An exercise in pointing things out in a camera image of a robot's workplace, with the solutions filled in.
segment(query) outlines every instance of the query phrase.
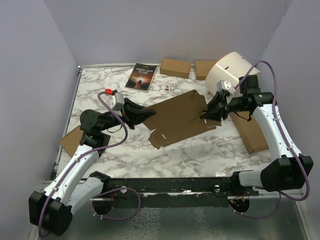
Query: marble table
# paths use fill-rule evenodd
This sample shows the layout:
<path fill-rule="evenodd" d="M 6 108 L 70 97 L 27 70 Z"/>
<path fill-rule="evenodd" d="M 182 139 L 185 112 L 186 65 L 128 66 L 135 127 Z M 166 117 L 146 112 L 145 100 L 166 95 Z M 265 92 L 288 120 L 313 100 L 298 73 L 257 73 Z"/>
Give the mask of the marble table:
<path fill-rule="evenodd" d="M 97 98 L 97 93 L 106 88 L 117 89 L 133 102 L 146 107 L 193 89 L 204 95 L 207 102 L 213 97 L 206 94 L 204 81 L 196 80 L 194 69 L 190 71 L 189 79 L 182 79 L 161 75 L 158 68 L 148 93 L 125 88 L 132 70 L 133 67 L 83 69 L 67 131 L 80 124 L 79 117 L 86 109 L 106 112 Z M 170 85 L 169 92 L 165 91 L 165 84 Z M 217 129 L 159 150 L 148 141 L 151 132 L 143 124 L 129 130 L 127 141 L 106 150 L 84 178 L 94 171 L 113 178 L 224 177 L 234 171 L 260 170 L 271 162 L 268 150 L 248 154 L 230 117 Z M 124 135 L 123 129 L 112 133 L 110 144 L 119 142 Z M 57 174 L 70 159 L 63 150 Z"/>

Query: small cardboard box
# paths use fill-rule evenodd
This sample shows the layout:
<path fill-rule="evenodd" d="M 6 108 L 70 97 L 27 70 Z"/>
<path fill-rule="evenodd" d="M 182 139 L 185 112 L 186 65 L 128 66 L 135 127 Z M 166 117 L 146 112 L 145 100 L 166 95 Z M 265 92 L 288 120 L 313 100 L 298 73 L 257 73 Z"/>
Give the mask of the small cardboard box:
<path fill-rule="evenodd" d="M 188 79 L 190 67 L 190 62 L 164 58 L 160 67 L 160 74 Z"/>
<path fill-rule="evenodd" d="M 154 130 L 148 140 L 157 149 L 221 126 L 219 121 L 199 119 L 202 112 L 208 108 L 205 97 L 196 90 L 172 97 L 146 109 L 156 110 L 156 115 L 149 117 L 143 124 L 149 130 Z"/>
<path fill-rule="evenodd" d="M 83 134 L 84 131 L 80 130 L 80 126 L 77 126 L 60 140 L 61 147 L 70 157 L 75 154 Z"/>
<path fill-rule="evenodd" d="M 238 112 L 238 114 L 246 119 L 249 118 L 248 111 Z M 269 149 L 265 136 L 253 116 L 251 121 L 238 117 L 234 113 L 230 113 L 230 116 L 249 154 Z"/>
<path fill-rule="evenodd" d="M 206 80 L 206 77 L 210 70 L 216 65 L 218 61 L 195 61 L 195 79 L 196 80 Z"/>

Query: red object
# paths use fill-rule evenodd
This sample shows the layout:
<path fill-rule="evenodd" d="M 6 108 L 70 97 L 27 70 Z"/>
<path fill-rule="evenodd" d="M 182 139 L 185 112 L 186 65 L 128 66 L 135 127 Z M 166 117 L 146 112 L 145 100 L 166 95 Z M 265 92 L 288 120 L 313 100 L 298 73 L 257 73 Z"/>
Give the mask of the red object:
<path fill-rule="evenodd" d="M 107 95 L 112 95 L 112 90 L 111 89 L 105 89 L 104 92 Z"/>

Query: black wire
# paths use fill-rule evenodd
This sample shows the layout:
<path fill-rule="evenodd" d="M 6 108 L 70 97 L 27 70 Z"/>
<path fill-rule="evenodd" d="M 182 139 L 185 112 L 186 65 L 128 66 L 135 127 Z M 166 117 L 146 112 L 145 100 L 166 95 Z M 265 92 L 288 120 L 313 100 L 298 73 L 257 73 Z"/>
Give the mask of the black wire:
<path fill-rule="evenodd" d="M 248 119 L 246 119 L 246 118 L 243 117 L 243 116 L 240 116 L 237 112 L 235 112 L 234 114 L 237 115 L 237 116 L 238 116 L 239 118 L 241 118 L 241 119 L 247 120 L 248 122 L 250 122 L 250 121 L 252 120 L 250 113 L 249 113 L 249 118 L 248 118 Z"/>
<path fill-rule="evenodd" d="M 121 125 L 121 127 L 120 127 L 117 131 L 109 131 L 108 129 L 107 129 L 107 131 L 108 131 L 108 133 L 114 134 L 114 133 L 120 131 L 121 129 L 122 129 L 122 125 Z"/>

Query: book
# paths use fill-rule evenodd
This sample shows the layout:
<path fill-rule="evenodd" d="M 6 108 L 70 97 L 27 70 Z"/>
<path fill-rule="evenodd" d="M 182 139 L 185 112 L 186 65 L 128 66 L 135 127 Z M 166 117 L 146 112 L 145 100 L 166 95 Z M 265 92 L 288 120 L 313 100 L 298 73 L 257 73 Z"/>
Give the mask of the book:
<path fill-rule="evenodd" d="M 156 65 L 145 65 L 137 63 L 125 84 L 126 88 L 134 89 L 142 92 L 149 92 L 151 83 L 155 77 L 157 70 Z"/>

